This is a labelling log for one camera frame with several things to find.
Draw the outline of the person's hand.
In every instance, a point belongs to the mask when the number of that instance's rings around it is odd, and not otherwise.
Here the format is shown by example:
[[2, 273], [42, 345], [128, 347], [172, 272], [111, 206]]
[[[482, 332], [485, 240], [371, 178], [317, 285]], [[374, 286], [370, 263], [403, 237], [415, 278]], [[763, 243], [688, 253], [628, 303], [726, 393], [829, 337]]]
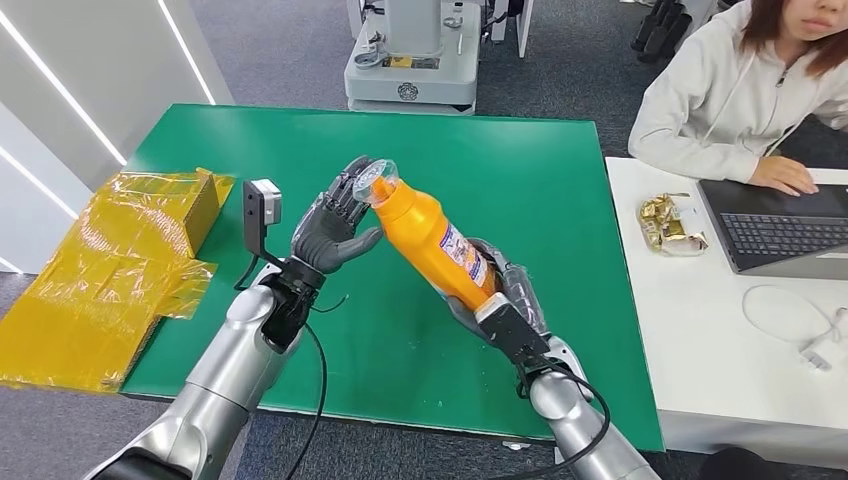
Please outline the person's hand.
[[819, 192], [808, 169], [783, 156], [761, 158], [747, 184], [771, 188], [795, 197]]

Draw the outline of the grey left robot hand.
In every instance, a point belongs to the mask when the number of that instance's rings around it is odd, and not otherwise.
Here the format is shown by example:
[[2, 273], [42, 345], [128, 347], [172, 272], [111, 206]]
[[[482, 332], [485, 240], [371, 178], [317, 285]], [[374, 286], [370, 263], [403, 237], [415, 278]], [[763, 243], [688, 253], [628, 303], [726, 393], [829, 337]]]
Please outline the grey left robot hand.
[[354, 197], [353, 185], [373, 162], [367, 156], [354, 159], [317, 196], [292, 236], [293, 257], [327, 275], [369, 252], [383, 238], [379, 227], [357, 232], [370, 205]]

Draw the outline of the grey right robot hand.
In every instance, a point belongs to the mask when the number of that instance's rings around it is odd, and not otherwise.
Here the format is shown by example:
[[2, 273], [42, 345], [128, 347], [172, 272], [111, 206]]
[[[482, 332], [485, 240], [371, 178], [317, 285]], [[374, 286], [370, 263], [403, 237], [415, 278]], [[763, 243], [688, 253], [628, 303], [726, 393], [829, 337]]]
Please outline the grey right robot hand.
[[[534, 331], [548, 340], [551, 333], [526, 268], [511, 262], [497, 247], [482, 238], [469, 238], [469, 242], [494, 269], [498, 291], [517, 308]], [[493, 346], [490, 337], [480, 329], [474, 312], [459, 298], [447, 297], [446, 303], [453, 317], [466, 330]]]

